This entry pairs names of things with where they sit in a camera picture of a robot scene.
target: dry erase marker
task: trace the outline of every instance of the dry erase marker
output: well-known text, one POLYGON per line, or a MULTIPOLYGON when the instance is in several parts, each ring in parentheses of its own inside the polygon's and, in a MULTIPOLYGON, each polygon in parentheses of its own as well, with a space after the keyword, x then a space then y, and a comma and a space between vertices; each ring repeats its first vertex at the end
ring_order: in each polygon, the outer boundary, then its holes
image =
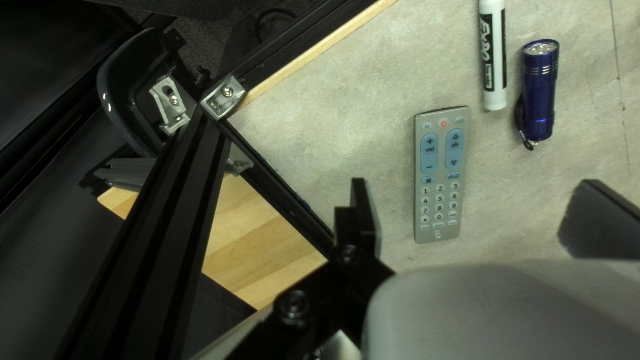
POLYGON ((480 13, 484 108, 500 110, 507 106, 504 0, 479 0, 478 12, 480 13))

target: metal bracket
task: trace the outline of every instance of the metal bracket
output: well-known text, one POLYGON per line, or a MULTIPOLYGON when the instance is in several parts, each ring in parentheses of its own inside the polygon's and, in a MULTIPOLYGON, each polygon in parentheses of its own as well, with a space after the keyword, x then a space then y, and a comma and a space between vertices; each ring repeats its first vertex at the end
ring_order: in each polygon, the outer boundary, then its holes
POLYGON ((167 134, 173 134, 180 126, 191 120, 195 101, 186 95, 186 91, 171 76, 160 79, 149 93, 156 100, 164 125, 160 128, 167 134))
POLYGON ((231 74, 206 91, 200 105, 213 119, 220 120, 242 101, 246 90, 231 74))
POLYGON ((231 143, 231 149, 229 150, 229 159, 227 160, 227 165, 225 166, 225 172, 228 174, 233 174, 234 176, 240 175, 241 172, 246 169, 253 167, 253 161, 245 155, 240 148, 231 143))

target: bolt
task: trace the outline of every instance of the bolt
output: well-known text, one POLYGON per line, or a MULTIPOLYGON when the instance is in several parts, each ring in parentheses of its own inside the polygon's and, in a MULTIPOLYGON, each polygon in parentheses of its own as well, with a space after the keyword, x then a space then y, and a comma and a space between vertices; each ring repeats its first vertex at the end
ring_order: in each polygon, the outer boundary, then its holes
POLYGON ((358 261, 359 257, 358 248, 353 245, 345 245, 338 252, 338 260, 344 264, 353 264, 358 261))
POLYGON ((278 299, 280 313, 288 319, 297 319, 309 310, 307 294, 302 290, 291 290, 278 299))
POLYGON ((232 97, 234 95, 234 89, 230 88, 229 86, 225 86, 222 89, 222 95, 224 95, 225 97, 232 97))

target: light wood panel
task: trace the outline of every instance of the light wood panel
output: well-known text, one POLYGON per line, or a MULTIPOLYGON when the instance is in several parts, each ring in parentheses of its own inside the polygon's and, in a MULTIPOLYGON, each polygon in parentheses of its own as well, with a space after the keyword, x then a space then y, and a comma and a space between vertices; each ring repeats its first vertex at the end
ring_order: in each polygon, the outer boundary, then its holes
MULTIPOLYGON (((137 198, 111 188, 98 201, 126 218, 137 198)), ((261 309, 325 261, 242 177, 225 174, 203 273, 261 309)))
POLYGON ((136 202, 138 193, 119 188, 110 188, 98 196, 98 202, 107 209, 113 211, 121 218, 127 218, 133 203, 136 202))

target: tv remote control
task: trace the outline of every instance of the tv remote control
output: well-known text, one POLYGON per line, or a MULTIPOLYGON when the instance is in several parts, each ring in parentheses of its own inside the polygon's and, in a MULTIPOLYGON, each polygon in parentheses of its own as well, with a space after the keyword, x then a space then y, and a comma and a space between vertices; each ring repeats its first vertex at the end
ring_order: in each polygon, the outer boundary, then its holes
POLYGON ((460 233, 468 106, 415 116, 413 238, 417 243, 448 240, 460 233))

